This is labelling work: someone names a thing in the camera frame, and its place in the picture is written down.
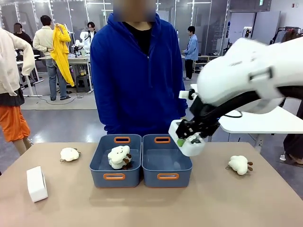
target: yellow jacket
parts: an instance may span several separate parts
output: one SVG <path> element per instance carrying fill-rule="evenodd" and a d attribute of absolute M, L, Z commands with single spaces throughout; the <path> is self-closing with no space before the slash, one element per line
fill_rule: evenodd
<path fill-rule="evenodd" d="M 58 68 L 66 82 L 73 87 L 75 84 L 71 77 L 70 65 L 68 63 L 69 50 L 65 43 L 70 41 L 71 38 L 65 26 L 58 24 L 53 32 L 53 50 L 51 51 L 51 57 L 57 63 Z"/>

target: green object in gripper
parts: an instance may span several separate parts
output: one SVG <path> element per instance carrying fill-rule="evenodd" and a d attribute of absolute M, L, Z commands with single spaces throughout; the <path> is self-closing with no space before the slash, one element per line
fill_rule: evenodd
<path fill-rule="evenodd" d="M 178 145 L 179 147 L 182 147 L 184 143 L 185 143 L 185 139 L 178 139 L 178 140 L 177 140 L 177 145 Z"/>

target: blue hoodie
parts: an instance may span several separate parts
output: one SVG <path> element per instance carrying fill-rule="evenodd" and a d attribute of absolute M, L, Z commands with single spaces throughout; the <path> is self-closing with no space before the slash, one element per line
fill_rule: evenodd
<path fill-rule="evenodd" d="M 94 93 L 108 134 L 168 133 L 185 116 L 182 60 L 174 27 L 156 14 L 149 56 L 113 14 L 90 47 Z"/>

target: stuffed animal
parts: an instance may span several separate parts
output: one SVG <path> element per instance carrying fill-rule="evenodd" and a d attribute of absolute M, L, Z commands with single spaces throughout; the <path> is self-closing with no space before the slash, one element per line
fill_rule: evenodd
<path fill-rule="evenodd" d="M 132 156 L 129 154 L 129 152 L 129 146 L 119 146 L 112 148 L 107 156 L 109 165 L 112 166 L 113 169 L 124 168 L 124 166 L 130 164 L 132 160 Z"/>
<path fill-rule="evenodd" d="M 228 165 L 234 170 L 236 171 L 239 175 L 244 175 L 247 173 L 247 170 L 249 169 L 250 171 L 252 171 L 252 168 L 250 166 L 252 166 L 253 163 L 249 162 L 244 156 L 240 155 L 240 156 L 232 156 L 230 162 L 228 163 Z"/>
<path fill-rule="evenodd" d="M 79 152 L 74 148 L 63 148 L 60 152 L 61 162 L 70 162 L 79 158 Z"/>

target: workbench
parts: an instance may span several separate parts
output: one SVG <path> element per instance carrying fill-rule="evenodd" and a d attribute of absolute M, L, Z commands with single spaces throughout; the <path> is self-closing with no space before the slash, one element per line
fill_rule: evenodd
<path fill-rule="evenodd" d="M 17 67 L 18 67 L 18 68 L 19 68 L 19 67 L 22 68 L 22 66 L 23 66 L 23 61 L 16 61 L 16 63 L 17 63 Z M 32 77 L 33 77 L 33 80 L 35 81 L 34 84 L 38 84 L 38 83 L 43 82 L 44 79 L 40 79 L 40 78 L 39 78 L 39 74 L 38 74 L 36 65 L 35 65 L 34 70 L 35 70 L 35 73 L 36 73 L 36 76 L 37 76 L 37 81 L 35 81 L 34 76 L 32 76 Z M 26 79 L 26 81 L 27 81 L 27 86 L 28 86 L 28 89 L 29 89 L 29 95 L 24 95 L 24 97 L 42 97 L 42 95 L 38 95 L 38 94 L 34 95 L 33 89 L 32 89 L 32 86 L 31 86 L 31 84 L 30 84 L 30 80 L 29 80 L 28 75 L 23 75 L 23 76 L 25 77 L 25 79 Z"/>
<path fill-rule="evenodd" d="M 80 158 L 60 163 L 62 148 Z M 89 164 L 96 143 L 39 143 L 0 177 L 1 227 L 298 227 L 303 202 L 248 143 L 207 143 L 192 157 L 187 188 L 96 188 Z M 244 155 L 253 171 L 226 169 Z M 48 198 L 36 203 L 27 191 L 26 170 L 41 166 Z"/>
<path fill-rule="evenodd" d="M 94 91 L 92 79 L 91 79 L 91 68 L 90 68 L 90 55 L 86 54 L 85 56 L 77 56 L 75 57 L 74 54 L 68 55 L 68 63 L 72 66 L 73 69 L 73 77 L 76 83 L 76 77 L 79 75 L 79 66 L 85 65 L 88 68 L 88 77 L 89 77 L 89 84 L 90 84 L 90 91 L 87 94 L 90 94 Z"/>
<path fill-rule="evenodd" d="M 197 84 L 190 86 L 197 91 Z M 228 133 L 257 134 L 255 149 L 258 152 L 262 149 L 266 134 L 303 134 L 303 120 L 279 106 L 265 114 L 242 114 L 241 118 L 222 116 L 220 126 Z M 234 110 L 226 115 L 239 116 L 239 112 Z"/>
<path fill-rule="evenodd" d="M 215 56 L 215 55 L 201 55 L 201 56 L 198 56 L 198 58 L 206 58 L 206 62 L 196 62 L 194 61 L 193 62 L 193 65 L 194 65 L 194 73 L 196 72 L 196 65 L 206 65 L 208 62 L 210 62 L 212 59 L 215 59 L 215 58 L 218 58 L 219 56 Z"/>

